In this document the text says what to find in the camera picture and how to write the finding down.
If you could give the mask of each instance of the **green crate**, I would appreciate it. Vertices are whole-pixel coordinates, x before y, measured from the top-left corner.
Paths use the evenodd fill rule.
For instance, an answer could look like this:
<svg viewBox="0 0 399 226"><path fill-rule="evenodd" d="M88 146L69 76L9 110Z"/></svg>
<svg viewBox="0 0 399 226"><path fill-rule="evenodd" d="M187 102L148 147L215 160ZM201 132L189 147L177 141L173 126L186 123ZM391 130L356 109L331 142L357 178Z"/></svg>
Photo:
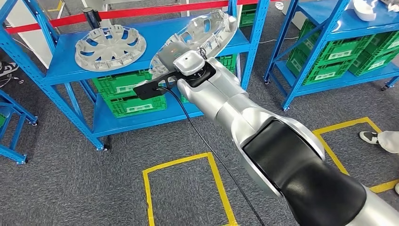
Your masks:
<svg viewBox="0 0 399 226"><path fill-rule="evenodd" d="M4 125L4 123L6 122L6 116L0 114L0 128Z"/></svg>
<svg viewBox="0 0 399 226"><path fill-rule="evenodd" d="M104 99L115 117L156 112L167 108L165 96L141 100L138 96Z"/></svg>
<svg viewBox="0 0 399 226"><path fill-rule="evenodd" d="M219 56L219 57L216 57L216 59L221 64L223 64L223 66L225 66L231 73L235 74L237 54ZM182 101L182 103L189 103L189 101L183 95L180 95L180 100Z"/></svg>
<svg viewBox="0 0 399 226"><path fill-rule="evenodd" d="M300 32L299 38L302 38L305 34L310 32L316 26L312 24L309 20L306 20L303 24L303 28ZM303 43L298 45L300 49L307 56L313 49L317 38L320 35L320 31L315 32L309 38L307 38ZM369 44L374 35L367 35L363 37L342 39L329 41L323 50L320 52L318 61L322 64L331 64L335 62L340 62L348 59L356 58L364 48Z"/></svg>
<svg viewBox="0 0 399 226"><path fill-rule="evenodd" d="M293 54L290 55L290 59L287 61L287 68L295 75L295 77L299 74L306 61L304 56L305 54L302 53L301 50L294 49ZM316 82L340 78L348 70L353 61L354 59L349 59L327 65L314 64L302 85L309 85Z"/></svg>
<svg viewBox="0 0 399 226"><path fill-rule="evenodd" d="M240 27L252 26L255 20L257 4L243 5L241 11Z"/></svg>
<svg viewBox="0 0 399 226"><path fill-rule="evenodd" d="M180 94L180 101L184 103L189 103L189 101L183 96L183 94Z"/></svg>
<svg viewBox="0 0 399 226"><path fill-rule="evenodd" d="M399 53L399 49L385 53L383 55L371 55L363 51L350 66L349 71L356 76L364 75L367 72L384 67Z"/></svg>
<svg viewBox="0 0 399 226"><path fill-rule="evenodd" d="M397 49L399 49L399 31L376 34L365 51L371 55L383 55Z"/></svg>
<svg viewBox="0 0 399 226"><path fill-rule="evenodd" d="M93 83L104 99L115 99L136 95L133 88L144 80L151 80L148 70L139 70L94 78Z"/></svg>

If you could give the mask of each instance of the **blue metal shelf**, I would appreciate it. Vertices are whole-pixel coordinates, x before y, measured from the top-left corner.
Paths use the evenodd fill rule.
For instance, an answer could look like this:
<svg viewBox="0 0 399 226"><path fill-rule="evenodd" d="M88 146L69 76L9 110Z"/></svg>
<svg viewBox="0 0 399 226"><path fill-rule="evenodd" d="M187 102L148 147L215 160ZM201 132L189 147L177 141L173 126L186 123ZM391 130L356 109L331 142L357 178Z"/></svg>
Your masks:
<svg viewBox="0 0 399 226"><path fill-rule="evenodd" d="M177 100L169 93L165 94L165 97L168 106L165 110L116 118L101 96L98 95L96 107L94 109L93 134L97 137L103 137L110 134L186 119L187 117ZM193 104L185 103L184 107L190 117L203 115Z"/></svg>
<svg viewBox="0 0 399 226"><path fill-rule="evenodd" d="M9 146L0 144L0 156L12 159L17 163L17 165L25 164L26 154L18 153L15 151L15 148L18 143L19 136L21 135L25 120L27 120L29 124L35 124L37 122L37 117L29 113L2 90L0 90L0 113L5 117L4 124L0 127L0 140L3 138L6 130L8 129L8 124L12 115L16 114L19 116L18 124L15 127L14 135Z"/></svg>
<svg viewBox="0 0 399 226"><path fill-rule="evenodd" d="M319 25L330 17L337 2L338 0L301 2L298 4L297 10L305 14L315 25ZM353 9L344 10L327 40L347 39L399 30L398 13L388 12L386 5L381 1L367 0L367 2L375 4L373 10L377 16L374 21L362 21Z"/></svg>
<svg viewBox="0 0 399 226"><path fill-rule="evenodd" d="M75 62L75 45L78 40L87 35L88 32L70 33L60 36L53 59L50 63L44 80L49 84L61 84L76 80L91 79L118 73L132 72L148 69L152 57L163 46L174 33L179 32L191 20L190 17L134 24L134 27L145 38L147 49L144 54L134 63L117 70L108 72L90 72L79 67ZM236 34L227 47L221 52L221 56L242 53L249 50L249 41L244 34L237 30Z"/></svg>
<svg viewBox="0 0 399 226"><path fill-rule="evenodd" d="M83 133L83 135L97 148L104 150L104 143L99 139L101 136L124 132L132 129L139 129L148 126L158 125L166 122L181 120L185 118L183 111L177 102L167 94L168 109L146 113L126 118L115 118L103 99L96 94L90 87L87 79L101 77L111 74L130 72L146 69L150 66L150 60L155 53L162 47L164 42L174 33L183 29L189 17L177 18L172 20L163 20L142 24L134 24L142 36L146 39L147 50L136 62L109 72L89 72L81 69L75 62L75 44L87 32L63 34L59 36L47 20L42 10L39 8L36 0L22 0L32 12L39 26L41 27L49 48L53 54L47 74L44 73L32 62L32 60L22 51L13 38L0 27L0 47L14 59L14 61L26 72L26 74L40 87L40 89L53 101L53 103L64 113L69 120ZM15 0L7 0L5 7L0 8L3 14L0 19L6 18L10 12ZM229 0L228 12L230 15L237 15L236 0ZM262 34L264 21L266 18L268 0L259 0L255 13L254 25L252 26L251 37L249 41L238 30L227 47L220 55L229 55L235 53L246 53L246 62L243 71L237 71L242 75L241 86L246 89L254 65L256 51ZM78 100L72 89L71 82L78 82L89 100L94 104L94 122L89 126L83 117ZM58 92L56 84L64 84L69 104ZM202 115L202 113L192 104L184 104L191 117Z"/></svg>
<svg viewBox="0 0 399 226"><path fill-rule="evenodd" d="M284 79L292 87L296 81L296 77L291 73L291 71L286 66L287 61L276 62L277 68L280 70ZM301 86L295 93L296 96L302 96L311 93L317 93L329 89L337 89L347 86L352 86L364 82L376 81L380 79L387 79L399 75L399 67L393 63L389 63L383 68L377 69L375 71L366 73L362 76L355 76L350 71L347 71L339 79L329 80L325 82L314 83L311 85Z"/></svg>
<svg viewBox="0 0 399 226"><path fill-rule="evenodd" d="M287 16L279 33L279 38L276 41L276 45L271 55L271 60L263 76L265 84L269 84L271 78L276 83L281 93L285 96L285 100L282 103L284 111L289 109L289 105L293 99L298 96L392 77L391 81L383 87L383 90L385 90L399 81L399 68L391 63L384 68L377 69L360 77L356 77L352 73L346 72L339 79L302 86L303 81L328 41L399 30L398 14L388 12L384 3L377 0L367 0L371 6L375 6L374 12L377 13L377 17L375 21L365 22L358 18L353 9L345 10L349 1L350 0L320 0L302 3L299 3L299 0L291 1L288 7ZM303 12L316 25L316 27L280 54L279 52L287 34L288 27L297 11ZM320 30L320 35L314 44L308 59L306 59L303 64L301 71L295 77L287 68L286 61L278 60L318 30ZM283 75L283 78L288 82L289 90L285 90L278 78L273 74L272 71L274 66L277 66Z"/></svg>

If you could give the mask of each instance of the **sneaker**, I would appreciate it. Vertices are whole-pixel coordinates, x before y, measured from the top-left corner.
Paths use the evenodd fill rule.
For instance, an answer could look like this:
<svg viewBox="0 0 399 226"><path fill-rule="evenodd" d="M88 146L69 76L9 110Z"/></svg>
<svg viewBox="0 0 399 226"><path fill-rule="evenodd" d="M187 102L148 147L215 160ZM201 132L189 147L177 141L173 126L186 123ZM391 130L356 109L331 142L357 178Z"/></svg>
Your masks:
<svg viewBox="0 0 399 226"><path fill-rule="evenodd" d="M397 183L397 184L395 185L395 192L396 192L397 194L399 194L399 183Z"/></svg>
<svg viewBox="0 0 399 226"><path fill-rule="evenodd" d="M19 66L14 62L7 63L4 61L0 61L0 77L6 74L10 74L16 71L18 68Z"/></svg>
<svg viewBox="0 0 399 226"><path fill-rule="evenodd" d="M366 141L369 144L377 145L378 143L378 134L374 132L360 132L359 136L362 140Z"/></svg>

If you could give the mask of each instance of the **crate label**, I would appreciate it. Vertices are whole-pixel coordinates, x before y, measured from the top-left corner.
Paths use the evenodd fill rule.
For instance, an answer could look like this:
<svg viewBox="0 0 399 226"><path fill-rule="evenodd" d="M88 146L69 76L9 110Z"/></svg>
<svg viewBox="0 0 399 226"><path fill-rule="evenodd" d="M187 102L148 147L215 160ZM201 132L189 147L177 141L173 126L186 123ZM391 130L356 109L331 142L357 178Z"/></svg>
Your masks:
<svg viewBox="0 0 399 226"><path fill-rule="evenodd" d="M360 61L359 60L355 60L355 62L353 62L353 65L355 66L355 67L358 67L359 66L359 64L360 64Z"/></svg>
<svg viewBox="0 0 399 226"><path fill-rule="evenodd" d="M138 84L128 85L128 86L118 86L116 88L116 93L123 93L133 91L133 88L136 87Z"/></svg>
<svg viewBox="0 0 399 226"><path fill-rule="evenodd" d="M298 71L301 71L302 66L296 61L296 59L291 60L291 63L294 65L294 67L295 67Z"/></svg>
<svg viewBox="0 0 399 226"><path fill-rule="evenodd" d="M152 108L154 108L152 106L152 104L147 104L147 105L141 105L141 106L135 106L135 107L128 107L128 108L126 108L126 112L127 113L138 112L138 111L148 110L148 109L152 109Z"/></svg>
<svg viewBox="0 0 399 226"><path fill-rule="evenodd" d="M371 65L371 66L368 68L368 70L371 70L371 69L373 69L373 68L379 67L379 66L383 65L384 63L385 63L385 60L382 60L382 61L380 61L380 62L377 62L377 63Z"/></svg>
<svg viewBox="0 0 399 226"><path fill-rule="evenodd" d="M341 58L341 57L347 57L347 56L350 56L351 53L352 53L352 50L348 50L348 51L340 52L340 53L333 53L333 54L330 54L328 59L331 60L331 59L337 59L337 58Z"/></svg>
<svg viewBox="0 0 399 226"><path fill-rule="evenodd" d="M318 76L316 76L314 78L314 80L317 81L317 80L320 80L320 79L326 79L326 78L334 77L334 75L335 75L335 72L331 72L331 73L328 73L328 74L319 74Z"/></svg>
<svg viewBox="0 0 399 226"><path fill-rule="evenodd" d="M391 45L388 46L387 49L393 48L393 47L397 47L399 46L399 40L398 41L394 41Z"/></svg>
<svg viewBox="0 0 399 226"><path fill-rule="evenodd" d="M305 45L306 45L309 49L312 49L312 48L313 48L313 43L311 43L311 41L309 41L309 39L306 40Z"/></svg>
<svg viewBox="0 0 399 226"><path fill-rule="evenodd" d="M380 42L380 38L378 38L377 36L374 36L374 38L371 40L371 44L373 45L378 45L378 43Z"/></svg>

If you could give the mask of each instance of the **red rope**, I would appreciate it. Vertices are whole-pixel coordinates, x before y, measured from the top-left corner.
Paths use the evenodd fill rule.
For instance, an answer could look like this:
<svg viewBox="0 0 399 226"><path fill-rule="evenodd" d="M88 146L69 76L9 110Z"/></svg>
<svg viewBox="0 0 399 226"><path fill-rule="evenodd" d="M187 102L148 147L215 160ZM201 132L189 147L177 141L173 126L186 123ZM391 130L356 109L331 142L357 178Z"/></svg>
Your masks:
<svg viewBox="0 0 399 226"><path fill-rule="evenodd" d="M255 4L257 0L238 0L239 5L248 5ZM131 17L131 16L150 16L157 14L166 14L166 13L176 13L187 10L200 10L200 9L209 9L209 8L221 8L227 6L229 1L220 0L220 1L211 1L211 2L201 2L201 3L189 3L182 5L170 5L170 6L155 6L155 7L146 7L146 8L131 8L131 9L122 9L122 10L113 10L108 12L100 12L100 17L102 19L113 19L113 18L122 18L122 17ZM64 18L50 20L50 23L54 27L77 24L86 22L86 18L83 14L66 16ZM18 32L28 32L39 30L40 26L38 24L29 24L23 25L19 27L11 27L7 28L6 31L9 34L14 34Z"/></svg>

